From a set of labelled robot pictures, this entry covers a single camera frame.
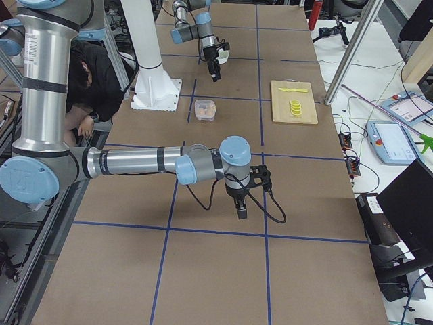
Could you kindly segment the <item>clear plastic egg box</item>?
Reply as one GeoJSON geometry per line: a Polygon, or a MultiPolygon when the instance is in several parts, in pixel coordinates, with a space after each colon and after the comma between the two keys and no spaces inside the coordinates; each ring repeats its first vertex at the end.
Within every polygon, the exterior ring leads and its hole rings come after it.
{"type": "Polygon", "coordinates": [[[213,121],[216,111],[212,100],[196,100],[194,103],[194,113],[199,121],[213,121]]]}

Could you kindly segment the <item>black computer box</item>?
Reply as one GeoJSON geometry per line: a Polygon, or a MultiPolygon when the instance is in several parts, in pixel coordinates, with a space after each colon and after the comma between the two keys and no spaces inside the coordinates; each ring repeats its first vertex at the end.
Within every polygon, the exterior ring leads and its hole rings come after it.
{"type": "Polygon", "coordinates": [[[432,171],[414,160],[379,194],[356,198],[376,278],[387,301],[408,296],[416,273],[432,273],[432,171]]]}

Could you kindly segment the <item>white paper bowl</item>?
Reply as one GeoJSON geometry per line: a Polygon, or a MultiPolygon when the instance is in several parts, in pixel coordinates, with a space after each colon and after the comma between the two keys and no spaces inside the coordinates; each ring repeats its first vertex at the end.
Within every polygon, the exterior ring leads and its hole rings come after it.
{"type": "Polygon", "coordinates": [[[225,64],[229,59],[229,50],[219,49],[217,61],[219,64],[225,64]]]}

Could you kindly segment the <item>wooden cutting board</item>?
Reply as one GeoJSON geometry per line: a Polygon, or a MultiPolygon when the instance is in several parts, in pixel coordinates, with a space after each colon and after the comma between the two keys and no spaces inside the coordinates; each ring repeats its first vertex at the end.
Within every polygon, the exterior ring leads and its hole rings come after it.
{"type": "Polygon", "coordinates": [[[318,123],[313,90],[307,82],[272,80],[271,110],[276,123],[318,123]]]}

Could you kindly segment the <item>yellow plastic knife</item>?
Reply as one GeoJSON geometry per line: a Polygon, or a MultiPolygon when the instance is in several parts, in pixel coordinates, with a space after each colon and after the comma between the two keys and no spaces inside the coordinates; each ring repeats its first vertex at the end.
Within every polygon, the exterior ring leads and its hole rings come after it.
{"type": "Polygon", "coordinates": [[[300,89],[300,88],[283,88],[283,87],[278,87],[279,91],[283,91],[283,92],[296,92],[296,93],[308,93],[308,89],[300,89]]]}

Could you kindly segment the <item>black tripod stick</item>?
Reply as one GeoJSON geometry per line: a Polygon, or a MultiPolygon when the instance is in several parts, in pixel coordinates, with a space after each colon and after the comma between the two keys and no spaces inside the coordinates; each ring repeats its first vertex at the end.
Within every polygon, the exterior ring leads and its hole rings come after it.
{"type": "Polygon", "coordinates": [[[332,28],[323,27],[319,29],[319,35],[313,39],[313,43],[316,41],[331,37],[334,35],[340,35],[342,37],[343,44],[349,45],[350,41],[348,40],[346,34],[346,27],[343,25],[343,22],[336,18],[336,25],[332,28]]]}

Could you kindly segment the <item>small circuit board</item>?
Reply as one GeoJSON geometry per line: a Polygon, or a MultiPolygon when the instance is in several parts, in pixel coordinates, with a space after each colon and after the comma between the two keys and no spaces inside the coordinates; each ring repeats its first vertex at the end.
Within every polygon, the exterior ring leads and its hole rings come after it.
{"type": "Polygon", "coordinates": [[[351,149],[352,148],[352,137],[349,134],[339,133],[338,139],[340,141],[340,145],[342,149],[351,149]]]}
{"type": "Polygon", "coordinates": [[[350,178],[353,179],[361,175],[361,172],[359,170],[360,163],[357,158],[348,157],[346,158],[345,163],[350,178]]]}

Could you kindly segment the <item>person in black jacket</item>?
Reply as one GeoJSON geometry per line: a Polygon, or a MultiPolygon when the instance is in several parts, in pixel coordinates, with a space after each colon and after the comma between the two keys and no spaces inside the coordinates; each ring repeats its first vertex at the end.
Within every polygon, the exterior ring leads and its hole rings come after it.
{"type": "Polygon", "coordinates": [[[64,140],[76,145],[78,136],[91,137],[94,124],[110,120],[124,99],[108,53],[101,45],[71,42],[64,140]]]}

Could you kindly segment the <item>near teach pendant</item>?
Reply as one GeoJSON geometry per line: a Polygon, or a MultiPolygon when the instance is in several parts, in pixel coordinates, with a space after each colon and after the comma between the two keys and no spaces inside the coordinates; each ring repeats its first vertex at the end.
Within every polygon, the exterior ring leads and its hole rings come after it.
{"type": "Polygon", "coordinates": [[[415,142],[398,123],[368,121],[366,129],[368,142],[383,164],[407,166],[420,158],[415,142]]]}

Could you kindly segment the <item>teach pendant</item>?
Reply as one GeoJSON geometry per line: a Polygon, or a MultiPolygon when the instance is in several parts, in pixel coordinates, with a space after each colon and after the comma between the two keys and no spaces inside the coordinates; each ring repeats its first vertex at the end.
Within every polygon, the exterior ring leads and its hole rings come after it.
{"type": "Polygon", "coordinates": [[[402,91],[381,102],[380,106],[392,116],[409,126],[428,119],[432,121],[432,102],[424,95],[402,91]]]}
{"type": "Polygon", "coordinates": [[[368,121],[366,129],[368,142],[383,164],[407,166],[420,158],[415,142],[398,123],[368,121]]]}

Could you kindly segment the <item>far teach pendant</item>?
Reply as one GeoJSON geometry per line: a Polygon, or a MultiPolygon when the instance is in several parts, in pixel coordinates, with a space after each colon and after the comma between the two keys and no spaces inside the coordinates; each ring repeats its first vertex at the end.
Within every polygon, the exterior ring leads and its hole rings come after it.
{"type": "Polygon", "coordinates": [[[432,102],[424,95],[402,91],[381,102],[380,106],[392,116],[409,126],[428,119],[432,121],[432,102]]]}

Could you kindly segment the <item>reacher grabber stick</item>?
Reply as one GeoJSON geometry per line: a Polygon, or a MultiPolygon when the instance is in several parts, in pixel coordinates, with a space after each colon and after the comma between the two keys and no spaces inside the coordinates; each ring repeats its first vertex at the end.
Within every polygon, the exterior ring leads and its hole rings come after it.
{"type": "Polygon", "coordinates": [[[423,141],[424,147],[423,150],[421,151],[422,154],[424,154],[427,149],[431,149],[433,150],[432,147],[432,142],[433,142],[433,138],[427,136],[426,134],[414,129],[412,126],[408,125],[407,123],[404,123],[400,120],[397,119],[397,117],[393,116],[391,113],[389,113],[387,110],[385,110],[384,108],[378,106],[377,104],[374,104],[373,102],[369,101],[367,98],[363,97],[362,95],[360,95],[359,93],[357,93],[356,91],[352,90],[351,88],[347,87],[345,84],[341,85],[342,88],[346,89],[347,91],[351,92],[355,97],[363,100],[364,102],[368,103],[369,105],[373,106],[374,108],[380,110],[381,112],[383,112],[386,116],[388,116],[389,118],[391,118],[393,121],[397,122],[398,124],[400,124],[401,126],[407,128],[408,130],[412,131],[413,133],[415,133],[416,135],[419,136],[419,138],[423,141]]]}

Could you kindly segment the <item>aluminium frame post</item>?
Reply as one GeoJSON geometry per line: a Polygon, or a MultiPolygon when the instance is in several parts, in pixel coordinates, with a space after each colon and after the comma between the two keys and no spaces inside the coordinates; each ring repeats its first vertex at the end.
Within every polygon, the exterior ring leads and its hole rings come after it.
{"type": "Polygon", "coordinates": [[[369,26],[376,18],[384,0],[368,1],[365,7],[365,12],[361,15],[361,19],[358,21],[357,27],[353,33],[352,39],[342,57],[342,60],[336,70],[336,73],[328,87],[326,96],[324,98],[325,105],[331,105],[336,94],[342,85],[342,82],[350,69],[352,61],[356,56],[356,52],[361,45],[364,36],[369,30],[369,26]]]}

